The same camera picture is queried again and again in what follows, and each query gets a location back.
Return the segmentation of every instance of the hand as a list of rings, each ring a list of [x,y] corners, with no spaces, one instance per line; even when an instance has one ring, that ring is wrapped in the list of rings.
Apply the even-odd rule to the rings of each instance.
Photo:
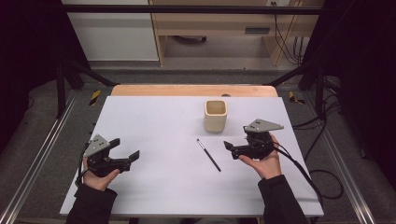
[[[87,169],[88,163],[87,158],[83,159],[84,169]],[[105,177],[98,177],[93,172],[87,171],[84,174],[84,184],[90,188],[105,191],[107,186],[111,183],[111,181],[116,178],[116,176],[120,173],[119,169],[114,170],[110,174]]]
[[[272,134],[271,137],[274,142],[274,147],[278,148],[279,144],[276,138]],[[277,154],[276,150],[272,151],[267,157],[260,161],[254,161],[253,159],[244,155],[240,155],[239,160],[251,166],[261,178],[270,179],[272,177],[282,175],[279,155]]]

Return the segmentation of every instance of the sleeve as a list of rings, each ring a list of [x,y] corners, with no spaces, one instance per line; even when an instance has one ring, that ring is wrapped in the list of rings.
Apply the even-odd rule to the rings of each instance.
[[[284,175],[262,179],[259,189],[264,200],[265,224],[306,224],[307,219],[297,203]]]
[[[108,223],[117,193],[111,189],[100,191],[81,185],[66,224]]]

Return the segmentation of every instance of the beige cup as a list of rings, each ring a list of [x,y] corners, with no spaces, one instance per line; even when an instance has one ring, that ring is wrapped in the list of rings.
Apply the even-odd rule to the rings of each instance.
[[[205,130],[209,133],[221,133],[227,120],[227,104],[221,100],[209,100],[205,103]]]

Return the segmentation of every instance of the white tabletop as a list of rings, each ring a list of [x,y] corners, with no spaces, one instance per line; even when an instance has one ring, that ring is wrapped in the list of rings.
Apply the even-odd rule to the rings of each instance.
[[[110,150],[113,159],[140,150],[131,171],[110,184],[119,196],[112,214],[127,217],[259,217],[264,204],[257,173],[233,160],[223,141],[247,145],[243,126],[264,119],[285,127],[272,131],[279,143],[306,170],[289,116],[279,97],[222,97],[228,117],[222,133],[204,129],[202,96],[108,96],[92,137],[102,135],[120,145]],[[219,165],[219,172],[200,148],[199,138]],[[280,155],[282,172],[306,216],[323,216],[316,193],[300,171]],[[75,200],[74,183],[64,200],[67,215]]]

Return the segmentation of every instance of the yellow and black tape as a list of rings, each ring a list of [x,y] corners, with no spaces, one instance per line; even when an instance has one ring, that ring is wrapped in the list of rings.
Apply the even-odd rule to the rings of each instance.
[[[305,100],[297,100],[294,97],[294,93],[292,91],[289,92],[289,101],[300,104],[300,105],[305,105]]]
[[[92,95],[91,101],[90,101],[90,105],[95,105],[96,100],[98,99],[100,94],[100,91],[95,91]]]

